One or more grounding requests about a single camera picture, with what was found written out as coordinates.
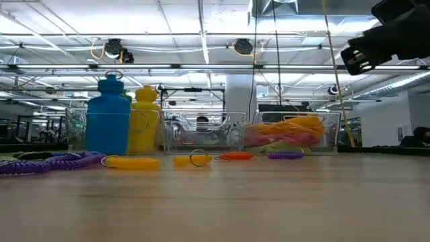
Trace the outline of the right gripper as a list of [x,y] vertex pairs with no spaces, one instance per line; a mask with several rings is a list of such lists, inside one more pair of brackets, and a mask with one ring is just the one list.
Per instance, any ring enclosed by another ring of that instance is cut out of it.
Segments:
[[341,58],[350,75],[360,75],[392,60],[430,57],[430,5],[374,5],[380,25],[348,41]]

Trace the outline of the red coil wristband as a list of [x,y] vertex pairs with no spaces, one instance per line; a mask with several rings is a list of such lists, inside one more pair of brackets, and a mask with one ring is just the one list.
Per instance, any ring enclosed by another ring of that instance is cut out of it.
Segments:
[[252,153],[244,152],[244,151],[228,152],[218,156],[218,159],[222,161],[250,160],[252,158],[253,158]]

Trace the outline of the orange coil wristband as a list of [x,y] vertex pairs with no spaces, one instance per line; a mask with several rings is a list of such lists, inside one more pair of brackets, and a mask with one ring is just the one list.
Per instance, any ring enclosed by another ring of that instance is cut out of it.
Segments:
[[176,166],[193,165],[194,167],[203,167],[213,160],[203,149],[195,149],[188,155],[176,156],[173,158],[173,164]]
[[161,160],[146,157],[107,156],[101,160],[105,167],[125,170],[158,170]]

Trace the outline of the yellow plastic sports bottle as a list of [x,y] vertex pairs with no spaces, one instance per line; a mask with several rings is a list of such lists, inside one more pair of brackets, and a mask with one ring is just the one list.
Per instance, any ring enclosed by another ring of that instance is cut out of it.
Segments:
[[157,92],[149,85],[135,91],[131,104],[128,154],[153,154],[156,147],[161,107]]

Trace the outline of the blue plastic sports bottle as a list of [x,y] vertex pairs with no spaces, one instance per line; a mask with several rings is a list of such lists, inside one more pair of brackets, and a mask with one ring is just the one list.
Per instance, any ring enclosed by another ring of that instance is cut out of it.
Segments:
[[124,97],[124,83],[109,74],[98,82],[100,96],[88,101],[86,149],[106,155],[125,155],[131,101]]

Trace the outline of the black coil wristband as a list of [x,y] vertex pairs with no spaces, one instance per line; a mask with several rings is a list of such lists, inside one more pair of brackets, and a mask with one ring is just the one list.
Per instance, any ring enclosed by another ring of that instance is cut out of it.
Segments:
[[13,155],[13,157],[18,160],[39,160],[39,159],[45,160],[52,156],[53,154],[51,152],[27,152],[27,153],[16,153]]

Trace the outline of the clear plastic bin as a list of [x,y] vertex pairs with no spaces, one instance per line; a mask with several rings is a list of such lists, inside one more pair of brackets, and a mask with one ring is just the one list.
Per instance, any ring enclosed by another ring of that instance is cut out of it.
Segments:
[[[244,149],[247,113],[170,111],[165,112],[164,116],[164,151],[167,153],[189,153],[195,149],[221,153]],[[207,132],[196,130],[196,119],[199,116],[209,119]]]
[[[338,136],[340,129],[341,115],[338,113],[330,112],[257,112],[253,121],[245,126],[245,133],[247,126],[250,124],[270,124],[279,122],[282,120],[287,120],[290,118],[296,118],[299,116],[318,116],[325,126],[325,133],[320,138],[320,144],[316,147],[301,147],[304,149],[305,154],[311,153],[334,153],[337,150]],[[257,153],[259,152],[259,147],[248,147]]]
[[[130,124],[130,115],[126,119]],[[164,150],[164,116],[161,112],[160,122],[158,126],[158,135],[154,153]],[[66,133],[69,142],[69,149],[78,151],[86,149],[86,129],[87,129],[87,109],[84,108],[68,108],[66,109]],[[153,154],[135,154],[135,155],[153,155]]]

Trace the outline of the long ceiling light strip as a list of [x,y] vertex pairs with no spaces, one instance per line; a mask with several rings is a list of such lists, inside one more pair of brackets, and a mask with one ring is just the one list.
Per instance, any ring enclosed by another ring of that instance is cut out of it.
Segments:
[[198,64],[128,64],[128,65],[0,65],[0,69],[281,69],[281,70],[332,70],[333,65],[198,65]]

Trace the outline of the silver round duct pipe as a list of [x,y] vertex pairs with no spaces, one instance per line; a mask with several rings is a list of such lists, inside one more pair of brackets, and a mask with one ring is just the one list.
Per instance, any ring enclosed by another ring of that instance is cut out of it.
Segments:
[[409,76],[397,76],[377,85],[363,89],[357,93],[347,96],[348,100],[366,99],[371,97],[386,97],[401,91],[430,83],[430,71],[417,73]]

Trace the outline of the silver ceiling duct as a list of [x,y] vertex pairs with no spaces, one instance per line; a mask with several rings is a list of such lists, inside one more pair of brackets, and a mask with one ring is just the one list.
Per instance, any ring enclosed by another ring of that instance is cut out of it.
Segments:
[[298,14],[298,0],[249,0],[248,13],[253,17],[260,15]]

